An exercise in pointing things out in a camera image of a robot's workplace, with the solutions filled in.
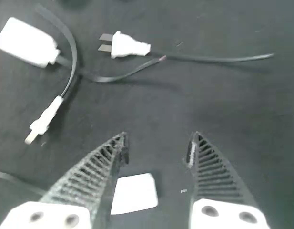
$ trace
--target charger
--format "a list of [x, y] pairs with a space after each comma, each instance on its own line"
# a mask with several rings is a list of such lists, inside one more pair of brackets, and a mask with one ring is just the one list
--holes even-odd
[[0, 49], [41, 68], [54, 64], [60, 54], [50, 35], [16, 18], [9, 18], [0, 33]]

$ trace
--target white cable end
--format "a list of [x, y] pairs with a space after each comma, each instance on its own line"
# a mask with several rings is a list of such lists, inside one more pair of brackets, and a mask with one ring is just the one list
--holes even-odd
[[129, 55], [145, 56], [151, 49], [150, 44], [139, 42], [120, 31], [117, 31], [113, 36], [110, 34], [103, 34], [101, 40], [112, 40], [112, 46], [101, 45], [98, 49], [99, 51], [111, 52], [112, 59]]
[[35, 131], [31, 131], [30, 134], [27, 136], [27, 138], [25, 139], [25, 143], [30, 145], [38, 136], [39, 134]]
[[43, 135], [48, 130], [48, 125], [56, 115], [62, 102], [63, 98], [57, 96], [50, 106], [43, 111], [40, 118], [30, 125], [31, 133], [25, 139], [26, 144], [30, 145], [38, 135]]

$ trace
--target plug prong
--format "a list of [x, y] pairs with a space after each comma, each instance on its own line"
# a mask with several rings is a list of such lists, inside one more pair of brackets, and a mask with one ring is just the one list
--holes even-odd
[[113, 35], [112, 34], [104, 33], [103, 35], [101, 35], [101, 37], [99, 38], [99, 40], [111, 42], [113, 40]]
[[112, 51], [112, 46], [111, 45], [102, 44], [99, 47], [98, 51], [111, 52]]

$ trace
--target dark gray fabric surface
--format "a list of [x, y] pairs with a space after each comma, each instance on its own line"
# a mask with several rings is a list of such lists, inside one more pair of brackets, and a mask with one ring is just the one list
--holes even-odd
[[[34, 13], [37, 2], [69, 26], [80, 64], [106, 76], [148, 60], [99, 53], [100, 35], [117, 30], [175, 52], [277, 56], [221, 66], [165, 61], [108, 85], [77, 78], [48, 132], [27, 146], [29, 125], [62, 92], [69, 71], [40, 69], [0, 51], [0, 170], [49, 188], [127, 131], [130, 165], [121, 176], [152, 172], [159, 206], [114, 216], [111, 228], [186, 228], [191, 177], [183, 158], [198, 130], [231, 161], [270, 226], [294, 228], [294, 0], [0, 0], [0, 31], [16, 17], [52, 35], [70, 58], [63, 36]], [[37, 200], [0, 181], [0, 222], [28, 199]]]

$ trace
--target black cable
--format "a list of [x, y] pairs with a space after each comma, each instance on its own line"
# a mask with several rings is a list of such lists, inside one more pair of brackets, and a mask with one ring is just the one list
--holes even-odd
[[48, 20], [51, 24], [56, 26], [58, 28], [58, 30], [60, 30], [60, 32], [65, 36], [65, 38], [67, 39], [67, 41], [69, 42], [69, 44], [71, 46], [71, 53], [72, 53], [71, 75], [70, 75], [69, 81], [67, 82], [67, 84], [65, 86], [65, 89], [63, 90], [63, 92], [60, 95], [61, 97], [63, 97], [67, 93], [67, 91], [71, 85], [71, 82], [74, 78], [75, 71], [76, 71], [76, 65], [77, 65], [76, 41], [75, 41], [74, 36], [72, 35], [71, 31], [69, 30], [69, 28], [57, 16], [55, 16], [52, 12], [50, 12], [48, 9], [46, 9], [45, 7], [38, 4], [36, 7], [36, 12], [38, 14], [40, 14], [43, 18]]
[[[150, 61], [147, 61], [146, 63], [143, 63], [141, 65], [139, 65], [138, 67], [136, 67], [135, 69], [133, 69], [132, 71], [130, 71], [129, 73], [125, 73], [123, 75], [119, 75], [119, 76], [113, 76], [113, 77], [104, 77], [104, 76], [99, 76], [98, 74], [91, 72], [89, 70], [86, 70], [84, 68], [79, 68], [77, 70], [77, 73], [79, 75], [82, 75], [83, 77], [85, 77], [86, 79], [93, 81], [93, 82], [97, 82], [97, 83], [110, 83], [110, 82], [115, 82], [118, 80], [122, 80], [125, 79], [145, 68], [148, 68], [152, 65], [155, 65], [161, 61], [165, 60], [165, 56], [161, 57], [161, 58], [156, 58], [156, 59], [152, 59]], [[66, 58], [64, 58], [63, 56], [58, 56], [56, 59], [56, 62], [61, 64], [64, 67], [67, 68], [71, 68], [71, 62], [69, 60], [67, 60]]]
[[10, 175], [10, 174], [7, 174], [7, 173], [0, 172], [0, 179], [7, 180], [7, 181], [9, 181], [11, 183], [23, 186], [26, 189], [28, 189], [28, 190], [36, 193], [36, 194], [39, 194], [41, 196], [43, 196], [46, 193], [45, 190], [43, 190], [43, 189], [41, 189], [39, 187], [35, 187], [35, 186], [31, 185], [31, 184], [28, 184], [28, 183], [26, 183], [26, 182], [24, 182], [24, 181], [22, 181], [22, 180], [20, 180], [20, 179], [18, 179], [16, 177]]
[[240, 58], [217, 58], [217, 57], [179, 54], [179, 53], [165, 52], [165, 51], [154, 50], [154, 49], [151, 49], [150, 54], [159, 55], [159, 56], [165, 55], [167, 59], [176, 59], [176, 60], [194, 61], [194, 62], [209, 62], [209, 63], [235, 63], [235, 62], [246, 62], [246, 61], [258, 61], [258, 60], [268, 59], [274, 56], [274, 53], [270, 53], [265, 55], [240, 57]]

